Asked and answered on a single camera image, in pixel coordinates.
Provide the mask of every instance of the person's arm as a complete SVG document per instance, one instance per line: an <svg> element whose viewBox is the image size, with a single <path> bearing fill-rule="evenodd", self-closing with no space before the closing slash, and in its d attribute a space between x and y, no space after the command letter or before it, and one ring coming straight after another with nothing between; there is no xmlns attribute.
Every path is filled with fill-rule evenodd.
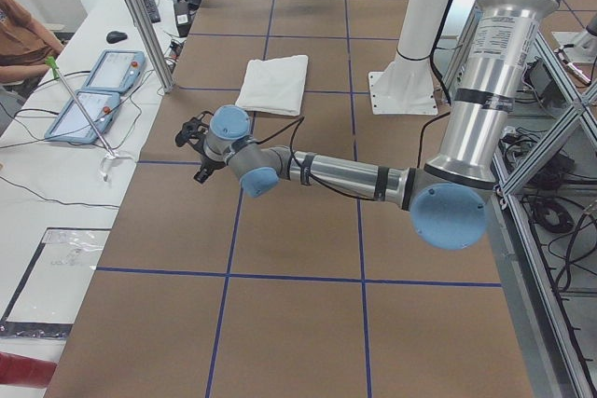
<svg viewBox="0 0 597 398"><path fill-rule="evenodd" d="M56 35L48 30L44 25L35 18L31 18L29 23L25 25L29 30L33 33L37 34L42 41L52 47L58 54L60 54L64 50L64 46L58 40Z"/></svg>
<svg viewBox="0 0 597 398"><path fill-rule="evenodd" d="M42 76L48 69L45 64L0 66L0 83L12 83Z"/></svg>

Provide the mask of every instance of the white towel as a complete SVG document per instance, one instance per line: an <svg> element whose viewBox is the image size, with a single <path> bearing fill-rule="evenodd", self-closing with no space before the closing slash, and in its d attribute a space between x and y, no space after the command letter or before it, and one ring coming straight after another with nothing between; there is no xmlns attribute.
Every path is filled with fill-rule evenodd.
<svg viewBox="0 0 597 398"><path fill-rule="evenodd" d="M306 55L249 61L236 105L247 111L299 115L308 61Z"/></svg>

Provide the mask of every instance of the desk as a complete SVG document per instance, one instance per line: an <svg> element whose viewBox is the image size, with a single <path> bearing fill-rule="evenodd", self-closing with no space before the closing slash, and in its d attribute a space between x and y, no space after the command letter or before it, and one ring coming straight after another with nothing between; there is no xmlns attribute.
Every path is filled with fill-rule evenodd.
<svg viewBox="0 0 597 398"><path fill-rule="evenodd" d="M170 0L160 0L161 22L154 24L160 46L165 51L170 44L168 34L177 35L174 13ZM111 30L125 32L129 38L115 45L105 42ZM144 49L140 35L132 24L132 18L123 0L101 0L81 24L74 37L58 59L63 74L89 70L105 48ZM147 60L147 70L151 69ZM82 85L85 76L69 77L73 88ZM160 83L156 76L134 94L135 102L143 110L129 139L121 147L138 158L161 101ZM60 111L67 100L60 83L41 87L24 107ZM31 118L23 113L20 118L33 135L43 138L52 118ZM124 103L109 132L105 135L110 144L119 143L128 132L137 110ZM25 129L13 122L0 139L0 146L31 141ZM131 160L115 164L108 182L98 173L104 156L102 148L94 146L73 147L68 144L36 143L0 149L0 163L4 169L0 175L34 191L63 201L84 201L119 205L135 169ZM40 238L49 226L83 228L110 228L117 211L106 208L62 206L43 202L30 193L0 182L0 309L4 312L19 280L27 268ZM58 361L63 342L40 340L0 340L0 350L22 355ZM0 386L0 397L36 397L42 391Z"/></svg>
<svg viewBox="0 0 597 398"><path fill-rule="evenodd" d="M315 186L198 185L172 144L234 101L248 60L307 54L295 147L413 166L428 117L373 116L368 97L407 1L203 0L48 398L532 396L486 239L440 251L393 204ZM289 121L256 114L256 138Z"/></svg>

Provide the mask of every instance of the screen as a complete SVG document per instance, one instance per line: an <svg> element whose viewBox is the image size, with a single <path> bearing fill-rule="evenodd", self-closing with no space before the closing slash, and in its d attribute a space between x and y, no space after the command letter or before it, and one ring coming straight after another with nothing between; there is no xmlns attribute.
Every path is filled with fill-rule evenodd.
<svg viewBox="0 0 597 398"><path fill-rule="evenodd" d="M93 74L90 88L118 88L131 67L134 53L108 52Z"/></svg>
<svg viewBox="0 0 597 398"><path fill-rule="evenodd" d="M101 117L104 112L102 109L107 105L110 95L102 93L88 93L79 92L78 99L83 103L85 110L94 120ZM62 116L60 123L54 131L52 136L68 135L69 137L86 137L90 132L90 124L78 108L76 103L71 103L71 106Z"/></svg>

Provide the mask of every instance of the red object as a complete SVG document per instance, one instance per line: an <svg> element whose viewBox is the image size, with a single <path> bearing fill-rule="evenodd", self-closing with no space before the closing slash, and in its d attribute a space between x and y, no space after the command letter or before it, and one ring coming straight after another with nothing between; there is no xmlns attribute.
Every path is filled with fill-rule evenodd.
<svg viewBox="0 0 597 398"><path fill-rule="evenodd" d="M36 387L48 386L56 364L0 351L0 384Z"/></svg>

